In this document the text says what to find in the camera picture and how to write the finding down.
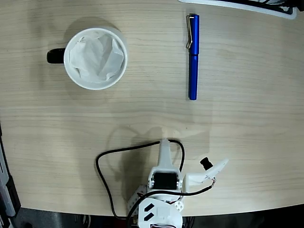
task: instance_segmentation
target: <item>black object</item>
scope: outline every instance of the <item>black object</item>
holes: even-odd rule
[[[169,142],[171,142],[171,143],[177,143],[177,144],[180,146],[180,148],[181,148],[181,163],[180,163],[180,171],[181,171],[181,170],[182,170],[182,167],[183,167],[183,165],[184,165],[184,161],[185,161],[185,148],[184,148],[184,146],[181,144],[180,141],[177,141],[177,140],[174,140],[174,139],[169,139]],[[107,193],[108,193],[109,200],[110,200],[110,204],[111,204],[111,210],[112,210],[112,213],[113,213],[113,215],[114,215],[115,218],[117,218],[117,219],[125,219],[125,217],[117,216],[117,214],[116,214],[116,212],[115,212],[114,203],[113,203],[113,198],[112,198],[112,195],[111,195],[109,186],[108,186],[108,184],[106,183],[105,178],[104,178],[104,176],[102,175],[101,170],[100,170],[100,167],[99,167],[99,163],[98,163],[99,159],[100,159],[102,156],[107,155],[107,154],[110,154],[110,153],[137,150],[137,149],[141,149],[141,148],[145,148],[145,147],[149,147],[149,146],[154,146],[154,145],[158,145],[158,144],[160,144],[160,141],[151,142],[151,143],[147,143],[147,144],[139,145],[139,146],[132,146],[132,147],[126,147],[126,148],[122,148],[122,149],[110,150],[110,151],[103,152],[103,153],[101,153],[100,155],[98,155],[98,156],[96,157],[96,159],[95,159],[95,164],[96,164],[97,172],[98,172],[98,174],[99,174],[101,180],[103,181],[104,187],[105,187],[105,189],[106,189],[106,191],[107,191]]]
[[[294,2],[300,11],[304,11],[304,0],[294,0]]]
[[[65,54],[65,48],[56,48],[48,51],[47,62],[48,63],[63,63],[63,56]]]
[[[177,181],[176,173],[156,172],[153,189],[176,190]]]
[[[220,0],[220,1],[233,2],[233,3],[248,5],[248,6],[255,6],[255,7],[259,7],[259,8],[263,8],[263,9],[268,9],[268,10],[270,9],[270,10],[285,13],[288,15],[291,15],[293,13],[292,6],[290,5],[290,1],[293,1],[293,0],[287,0],[281,4],[267,4],[267,2],[263,3],[263,2],[251,1],[251,0]],[[281,6],[288,7],[289,9],[284,11],[281,8]]]
[[[209,162],[208,158],[204,158],[203,160],[200,161],[200,163],[203,165],[204,169],[207,171],[208,169],[210,169],[213,165],[211,164],[211,162]]]

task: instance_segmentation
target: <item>black mug handle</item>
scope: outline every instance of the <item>black mug handle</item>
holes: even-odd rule
[[[48,51],[47,62],[48,63],[63,63],[63,56],[65,53],[65,48],[56,48]]]

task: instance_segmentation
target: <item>floor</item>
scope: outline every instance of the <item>floor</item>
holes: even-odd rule
[[[282,209],[195,217],[188,228],[268,228],[304,227],[304,205]],[[84,216],[21,208],[13,219],[14,228],[124,228],[125,223],[113,217]]]

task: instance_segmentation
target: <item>pen cap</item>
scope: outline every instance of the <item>pen cap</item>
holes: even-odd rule
[[[196,14],[191,14],[190,26],[192,33],[192,45],[190,47],[190,53],[193,55],[198,55],[200,51],[200,16]]]

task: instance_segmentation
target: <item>pen clip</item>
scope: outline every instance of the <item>pen clip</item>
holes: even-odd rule
[[[187,49],[190,49],[191,44],[193,42],[192,40],[192,31],[191,31],[191,23],[190,23],[190,19],[193,19],[194,17],[191,15],[187,16],[187,27],[188,27],[188,43],[186,45]]]

